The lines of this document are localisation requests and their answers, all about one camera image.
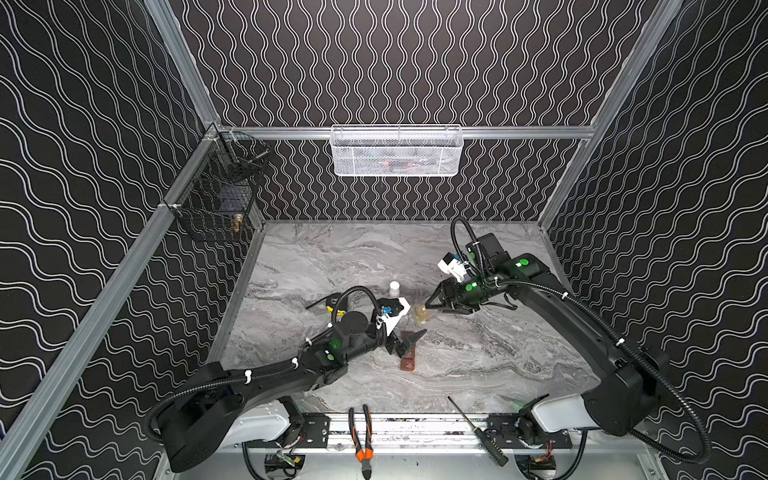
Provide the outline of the brown pill organizer box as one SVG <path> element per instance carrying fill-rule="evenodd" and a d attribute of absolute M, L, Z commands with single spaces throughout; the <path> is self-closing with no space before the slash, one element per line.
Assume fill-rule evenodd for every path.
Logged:
<path fill-rule="evenodd" d="M 404 343 L 411 343 L 410 338 L 416 334 L 415 331 L 403 331 L 402 341 Z M 411 345 L 410 350 L 401 358 L 400 370 L 404 372 L 413 372 L 415 370 L 415 353 L 416 347 Z"/>

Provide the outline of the white pill bottle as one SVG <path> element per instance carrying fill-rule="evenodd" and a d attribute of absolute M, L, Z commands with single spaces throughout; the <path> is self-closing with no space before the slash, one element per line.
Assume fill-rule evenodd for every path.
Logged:
<path fill-rule="evenodd" d="M 389 296 L 391 298 L 397 298 L 400 296 L 400 283 L 393 280 L 389 283 Z"/>

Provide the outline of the small amber glass vial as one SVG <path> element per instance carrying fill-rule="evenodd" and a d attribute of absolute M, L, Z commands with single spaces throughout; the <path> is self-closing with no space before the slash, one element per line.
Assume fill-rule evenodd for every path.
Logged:
<path fill-rule="evenodd" d="M 413 308 L 414 319 L 421 324 L 429 321 L 429 312 L 424 305 L 416 305 Z"/>

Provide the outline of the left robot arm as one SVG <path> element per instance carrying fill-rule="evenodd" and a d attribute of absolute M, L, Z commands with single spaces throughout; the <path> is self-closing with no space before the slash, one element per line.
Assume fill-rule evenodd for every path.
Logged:
<path fill-rule="evenodd" d="M 278 400 L 294 415 L 291 395 L 334 383 L 352 360 L 378 348 L 403 358 L 426 333 L 399 336 L 396 327 L 410 310 L 403 297 L 378 298 L 365 286 L 353 286 L 322 300 L 330 321 L 295 356 L 233 370 L 209 362 L 150 408 L 142 430 L 163 446 L 172 472 L 190 470 L 211 457 L 248 410 Z"/>

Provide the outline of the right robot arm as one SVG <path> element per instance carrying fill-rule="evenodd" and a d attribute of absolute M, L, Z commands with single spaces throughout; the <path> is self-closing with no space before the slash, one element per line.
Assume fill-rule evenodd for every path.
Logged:
<path fill-rule="evenodd" d="M 600 314 L 571 295 L 551 269 L 533 254 L 511 256 L 492 233 L 479 236 L 466 229 L 470 240 L 461 246 L 451 238 L 453 252 L 444 256 L 446 274 L 426 302 L 426 309 L 469 316 L 482 308 L 505 308 L 519 302 L 552 326 L 587 362 L 599 383 L 582 393 L 541 396 L 522 407 L 516 426 L 521 442 L 539 446 L 548 435 L 566 430 L 601 430 L 631 435 L 660 453 L 688 464 L 703 464 L 712 454 L 705 423 L 667 377 L 668 356 L 640 347 L 619 334 Z M 690 420 L 701 447 L 683 453 L 642 433 L 638 426 L 669 395 Z"/>

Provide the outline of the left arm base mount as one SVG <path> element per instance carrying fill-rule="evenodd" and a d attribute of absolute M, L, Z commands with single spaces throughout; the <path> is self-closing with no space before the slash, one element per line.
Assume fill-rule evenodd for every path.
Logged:
<path fill-rule="evenodd" d="M 266 442 L 267 448 L 290 450 L 294 448 L 322 449 L 328 445 L 331 418 L 311 413 L 292 422 L 276 440 Z"/>

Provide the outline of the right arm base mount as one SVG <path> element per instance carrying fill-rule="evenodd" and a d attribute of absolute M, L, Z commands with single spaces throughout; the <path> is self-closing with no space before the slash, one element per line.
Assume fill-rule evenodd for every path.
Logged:
<path fill-rule="evenodd" d="M 525 415 L 490 414 L 486 431 L 502 449 L 569 450 L 573 447 L 566 430 L 547 433 Z"/>

